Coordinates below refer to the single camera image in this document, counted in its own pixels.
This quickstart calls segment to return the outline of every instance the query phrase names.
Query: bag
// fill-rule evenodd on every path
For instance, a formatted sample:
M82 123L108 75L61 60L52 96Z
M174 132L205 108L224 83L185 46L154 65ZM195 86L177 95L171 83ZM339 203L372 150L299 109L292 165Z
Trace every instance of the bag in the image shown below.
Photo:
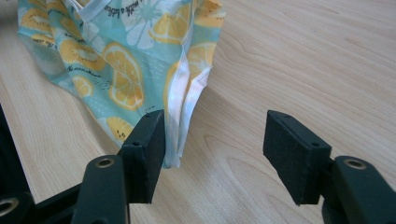
M18 15L39 68L119 147L164 109L163 167L180 165L225 16L218 0L20 0Z

